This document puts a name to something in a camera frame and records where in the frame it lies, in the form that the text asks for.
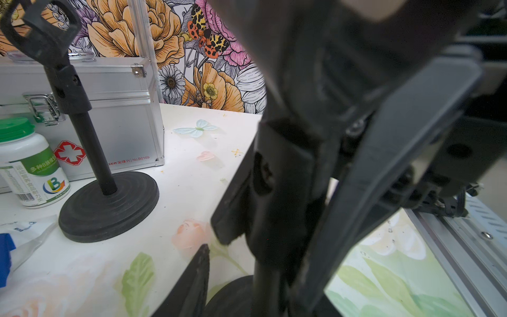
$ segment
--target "blue object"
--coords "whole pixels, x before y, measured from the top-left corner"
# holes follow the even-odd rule
[[[0,288],[5,287],[11,271],[11,254],[16,246],[8,233],[0,233]]]

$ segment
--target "bottle label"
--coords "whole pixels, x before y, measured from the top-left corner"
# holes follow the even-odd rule
[[[41,206],[64,196],[70,184],[53,151],[44,151],[19,161],[0,163],[0,174],[23,206]]]

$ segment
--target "barcode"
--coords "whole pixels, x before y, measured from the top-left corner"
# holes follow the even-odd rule
[[[35,198],[32,196],[32,194],[16,194],[16,195],[18,195],[18,198],[23,201],[35,200]]]

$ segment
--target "floral wallpaper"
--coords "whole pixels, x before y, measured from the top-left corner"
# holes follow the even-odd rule
[[[69,0],[83,22],[73,52],[95,56],[136,57],[139,48],[126,0]],[[0,12],[9,0],[0,0]],[[158,77],[165,103],[262,114],[264,78],[251,57],[207,0],[146,0]],[[13,24],[28,31],[20,7]],[[48,5],[43,16],[68,28],[60,9]],[[15,48],[0,32],[0,54]]]

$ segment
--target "green bottle cap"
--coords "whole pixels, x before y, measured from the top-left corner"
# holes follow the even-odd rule
[[[34,126],[26,118],[0,120],[0,143],[16,140],[34,132]]]

